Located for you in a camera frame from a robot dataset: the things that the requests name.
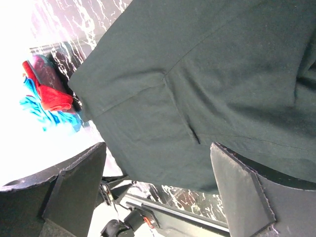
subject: black marble surface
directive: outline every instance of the black marble surface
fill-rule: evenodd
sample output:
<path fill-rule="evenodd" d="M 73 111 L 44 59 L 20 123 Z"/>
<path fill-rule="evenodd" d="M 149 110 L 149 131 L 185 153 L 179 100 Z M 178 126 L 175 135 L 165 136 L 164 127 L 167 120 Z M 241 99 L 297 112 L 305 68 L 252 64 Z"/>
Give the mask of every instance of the black marble surface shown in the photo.
<path fill-rule="evenodd" d="M 128 7 L 131 0 L 36 0 L 30 31 L 34 37 L 32 54 L 52 53 L 60 62 L 66 77 L 82 63 L 95 48 L 100 37 Z M 62 50 L 66 59 L 56 52 Z M 226 222 L 218 195 L 186 189 L 136 182 L 130 194 L 176 207 L 213 221 Z"/>

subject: light blue fabric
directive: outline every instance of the light blue fabric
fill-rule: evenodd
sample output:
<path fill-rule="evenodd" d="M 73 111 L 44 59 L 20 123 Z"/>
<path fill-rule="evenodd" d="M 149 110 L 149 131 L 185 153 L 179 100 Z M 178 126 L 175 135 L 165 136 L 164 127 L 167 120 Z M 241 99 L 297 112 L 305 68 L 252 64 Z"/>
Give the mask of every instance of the light blue fabric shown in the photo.
<path fill-rule="evenodd" d="M 42 124 L 44 131 L 61 123 L 70 123 L 74 128 L 74 132 L 80 130 L 81 119 L 77 114 L 73 115 L 62 111 L 51 112 L 44 110 L 33 80 L 25 78 L 24 85 L 29 89 L 30 94 L 24 97 L 20 101 L 20 104 L 23 106 L 24 110 L 29 111 L 37 117 L 38 121 Z"/>

